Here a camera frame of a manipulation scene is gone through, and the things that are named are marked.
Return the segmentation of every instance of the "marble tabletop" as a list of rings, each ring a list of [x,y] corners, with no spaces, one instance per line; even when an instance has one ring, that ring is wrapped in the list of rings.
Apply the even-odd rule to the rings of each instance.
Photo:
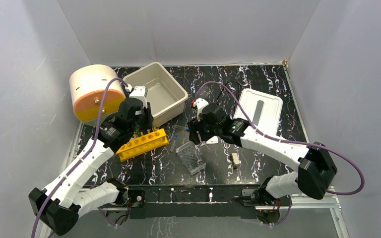
[[[114,67],[119,77],[138,70],[138,67]],[[188,92],[185,111],[160,128],[165,129],[170,143],[174,135],[178,136],[175,147],[189,141],[189,133],[176,129],[174,125],[185,126],[195,117],[190,107],[199,86],[207,81],[237,81],[242,88],[252,88],[264,93],[276,95],[283,100],[277,135],[290,140],[306,141],[302,124],[296,110],[290,90],[285,67],[282,65],[230,65],[230,66],[167,66],[167,71]],[[224,93],[216,101],[221,89],[211,85],[208,100],[222,105],[227,113],[233,110],[233,99]],[[235,83],[232,90],[237,90]],[[91,137],[92,127],[84,126],[79,140],[79,151]],[[98,185],[109,178],[117,178],[128,185],[208,185],[208,184],[262,184],[272,175],[288,173],[290,168],[261,152],[230,145],[222,140],[217,144],[199,145],[206,168],[190,176],[176,152],[170,152],[171,144],[161,147],[123,163],[118,156],[105,162],[90,178],[85,187]],[[241,166],[232,169],[228,156],[238,153]]]

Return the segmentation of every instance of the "gray container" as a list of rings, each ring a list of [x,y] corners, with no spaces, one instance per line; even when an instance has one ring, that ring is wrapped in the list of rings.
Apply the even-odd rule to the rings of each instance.
[[[188,93],[159,62],[140,68],[126,76],[124,81],[132,87],[145,86],[148,89],[147,101],[151,104],[155,127],[168,122],[185,109]]]

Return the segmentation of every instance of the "gray wall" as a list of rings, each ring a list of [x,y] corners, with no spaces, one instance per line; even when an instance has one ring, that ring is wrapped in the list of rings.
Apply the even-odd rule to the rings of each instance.
[[[281,61],[320,0],[58,0],[92,63]]]
[[[322,0],[290,58],[290,77],[311,140],[352,158],[366,187],[340,197],[351,237],[381,237],[381,1]],[[355,171],[335,158],[340,191]]]
[[[99,212],[81,217],[63,238],[337,238],[329,209],[292,209],[287,220],[270,229],[240,217],[162,217],[131,219],[117,230]]]
[[[88,64],[56,0],[0,0],[0,238],[30,236],[28,193],[61,171],[77,126],[68,79]]]

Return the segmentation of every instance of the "robotic arm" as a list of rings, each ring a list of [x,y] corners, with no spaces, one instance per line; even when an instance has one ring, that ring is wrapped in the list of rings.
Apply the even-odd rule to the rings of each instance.
[[[80,189],[96,170],[115,154],[114,152],[129,142],[135,133],[147,133],[152,129],[153,117],[150,103],[145,98],[146,94],[145,87],[136,86],[129,97],[120,104],[118,113],[101,123],[98,139],[91,153],[82,159],[92,146],[93,138],[55,180],[42,190],[34,188],[28,195],[33,212],[37,215],[51,191],[65,178],[40,216],[40,220],[59,236],[70,231],[78,218],[89,211],[108,203],[122,206],[128,201],[128,187],[115,179],[109,179],[87,192],[80,192]],[[67,176],[68,171],[80,160],[82,163]]]
[[[337,173],[327,151],[265,138],[250,127],[247,120],[231,119],[221,106],[204,99],[198,98],[193,106],[197,109],[197,116],[188,122],[188,127],[189,140],[194,144],[219,136],[229,144],[260,151],[293,170],[289,174],[267,178],[258,191],[243,196],[244,203],[271,204],[282,196],[296,193],[304,193],[314,199],[323,198]]]

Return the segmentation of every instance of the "orange connector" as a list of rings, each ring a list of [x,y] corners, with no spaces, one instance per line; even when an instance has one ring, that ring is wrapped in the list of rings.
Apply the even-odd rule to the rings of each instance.
[[[123,145],[116,154],[119,155],[121,162],[123,162],[168,144],[169,140],[167,139],[166,132],[164,129],[159,129],[130,140],[127,144]]]

